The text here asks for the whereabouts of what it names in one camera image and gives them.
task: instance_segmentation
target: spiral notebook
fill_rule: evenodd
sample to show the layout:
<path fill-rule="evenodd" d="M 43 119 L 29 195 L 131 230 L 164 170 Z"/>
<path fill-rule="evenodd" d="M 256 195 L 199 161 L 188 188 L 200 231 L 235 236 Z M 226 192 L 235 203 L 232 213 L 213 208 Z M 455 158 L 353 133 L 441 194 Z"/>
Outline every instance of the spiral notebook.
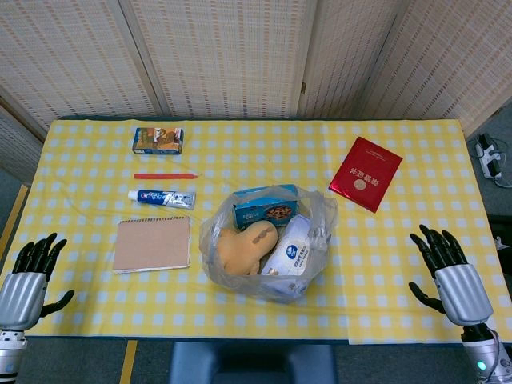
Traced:
<path fill-rule="evenodd" d="M 170 270 L 190 265 L 190 220 L 143 218 L 118 224 L 114 272 Z"/>

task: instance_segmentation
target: yellow checkered tablecloth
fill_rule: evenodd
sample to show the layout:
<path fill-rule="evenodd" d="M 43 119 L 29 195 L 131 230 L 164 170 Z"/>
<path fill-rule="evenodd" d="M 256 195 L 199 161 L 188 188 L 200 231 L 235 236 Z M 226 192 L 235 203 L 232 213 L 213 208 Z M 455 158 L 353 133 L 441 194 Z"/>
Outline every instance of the yellow checkered tablecloth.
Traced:
<path fill-rule="evenodd" d="M 181 126 L 180 156 L 136 155 L 138 126 Z M 402 164 L 378 212 L 327 190 L 357 136 L 392 150 Z M 133 173 L 192 172 L 183 181 L 141 181 Z M 243 188 L 294 183 L 338 200 L 327 268 L 291 305 L 225 290 L 202 271 L 200 224 Z M 128 190 L 194 190 L 194 211 L 132 202 Z M 123 219 L 188 214 L 186 270 L 113 274 L 117 224 Z M 122 122 L 52 124 L 6 262 L 21 247 L 58 232 L 67 238 L 46 300 L 68 289 L 64 310 L 32 335 L 182 338 L 324 338 L 351 342 L 451 342 L 461 329 L 419 304 L 407 283 L 436 290 L 409 232 L 424 223 L 450 230 L 475 264 L 494 307 L 489 320 L 512 341 L 510 297 L 458 121 Z"/>

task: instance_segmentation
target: plastic bag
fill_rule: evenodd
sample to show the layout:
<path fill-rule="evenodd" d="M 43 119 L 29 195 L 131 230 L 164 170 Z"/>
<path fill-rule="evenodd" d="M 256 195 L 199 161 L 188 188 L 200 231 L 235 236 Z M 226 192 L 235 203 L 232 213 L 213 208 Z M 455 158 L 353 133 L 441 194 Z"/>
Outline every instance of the plastic bag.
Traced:
<path fill-rule="evenodd" d="M 277 302 L 292 302 L 304 295 L 313 278 L 327 265 L 328 245 L 334 229 L 338 205 L 333 198 L 324 198 L 318 192 L 309 192 L 297 187 L 298 196 L 272 186 L 243 197 L 231 194 L 220 206 L 215 216 L 201 225 L 199 248 L 202 253 L 202 268 L 206 275 L 217 284 L 241 294 L 258 296 Z M 255 198 L 271 196 L 289 200 L 298 199 L 298 213 L 310 218 L 308 239 L 310 253 L 304 272 L 300 276 L 252 275 L 235 276 L 227 274 L 222 267 L 216 245 L 222 228 L 234 229 L 233 205 Z"/>

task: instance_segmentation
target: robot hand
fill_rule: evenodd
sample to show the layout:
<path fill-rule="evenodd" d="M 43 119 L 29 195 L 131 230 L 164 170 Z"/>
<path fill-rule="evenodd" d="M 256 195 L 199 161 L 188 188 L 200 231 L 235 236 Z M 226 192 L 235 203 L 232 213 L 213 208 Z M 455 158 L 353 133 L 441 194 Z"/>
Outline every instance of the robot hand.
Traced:
<path fill-rule="evenodd" d="M 57 256 L 66 244 L 61 240 L 50 251 L 56 237 L 51 234 L 36 244 L 26 244 L 0 290 L 0 383 L 14 382 L 18 374 L 27 344 L 24 331 L 35 326 L 39 318 L 62 309 L 74 295 L 68 290 L 56 303 L 43 305 Z"/>
<path fill-rule="evenodd" d="M 463 326 L 462 344 L 474 364 L 478 382 L 512 382 L 510 358 L 498 334 L 485 324 L 493 308 L 478 272 L 468 264 L 452 234 L 444 230 L 441 235 L 423 225 L 419 228 L 429 245 L 416 234 L 410 234 L 410 238 L 422 253 L 441 300 L 430 298 L 410 282 L 413 295 L 422 304 L 446 314 L 452 323 Z"/>

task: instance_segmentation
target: red booklet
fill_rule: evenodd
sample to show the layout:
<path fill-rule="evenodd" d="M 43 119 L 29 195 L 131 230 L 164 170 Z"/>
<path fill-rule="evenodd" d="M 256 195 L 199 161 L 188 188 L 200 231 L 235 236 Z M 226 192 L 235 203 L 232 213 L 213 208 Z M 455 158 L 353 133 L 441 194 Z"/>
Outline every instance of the red booklet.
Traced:
<path fill-rule="evenodd" d="M 373 213 L 402 158 L 365 138 L 357 138 L 329 189 Z"/>

